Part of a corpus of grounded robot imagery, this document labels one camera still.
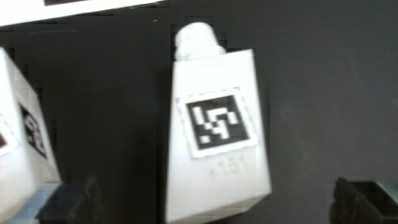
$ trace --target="white box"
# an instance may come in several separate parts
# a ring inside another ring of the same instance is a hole
[[[38,95],[0,48],[0,223],[61,182]]]

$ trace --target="black object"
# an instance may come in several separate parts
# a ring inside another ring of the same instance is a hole
[[[105,224],[105,210],[96,179],[86,184],[64,184],[43,206],[41,224]]]
[[[398,223],[398,204],[383,186],[374,181],[349,182],[338,179],[331,224]]]

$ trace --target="black background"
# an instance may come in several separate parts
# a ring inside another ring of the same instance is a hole
[[[397,0],[173,0],[2,28],[63,178],[98,176],[109,223],[159,222],[173,36],[198,20],[255,48],[269,111],[274,194],[219,223],[329,223],[338,176],[398,182]]]

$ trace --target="white package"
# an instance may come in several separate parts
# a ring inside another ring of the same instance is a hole
[[[0,26],[152,4],[162,0],[0,0]]]
[[[203,23],[176,45],[166,220],[199,224],[251,209],[271,176],[253,50],[224,53]]]
[[[38,95],[0,48],[0,223],[61,182]]]

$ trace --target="black and white marker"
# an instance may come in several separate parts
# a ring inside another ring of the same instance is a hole
[[[208,24],[176,36],[166,220],[207,223],[271,194],[253,50],[226,53]]]

